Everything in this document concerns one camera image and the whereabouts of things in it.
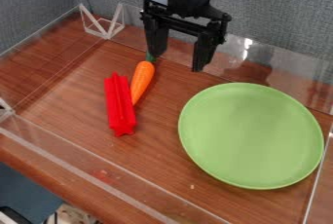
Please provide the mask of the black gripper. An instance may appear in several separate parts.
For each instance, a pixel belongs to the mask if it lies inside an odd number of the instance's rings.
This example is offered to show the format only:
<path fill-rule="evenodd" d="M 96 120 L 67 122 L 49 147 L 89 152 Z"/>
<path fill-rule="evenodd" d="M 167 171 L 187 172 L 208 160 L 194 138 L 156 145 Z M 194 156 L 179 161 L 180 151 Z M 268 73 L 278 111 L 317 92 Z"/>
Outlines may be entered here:
<path fill-rule="evenodd" d="M 157 58 L 167 50 L 168 31 L 198 37 L 194 45 L 192 71 L 211 62 L 216 45 L 223 42 L 228 13 L 211 5 L 211 0 L 141 0 L 148 54 Z"/>

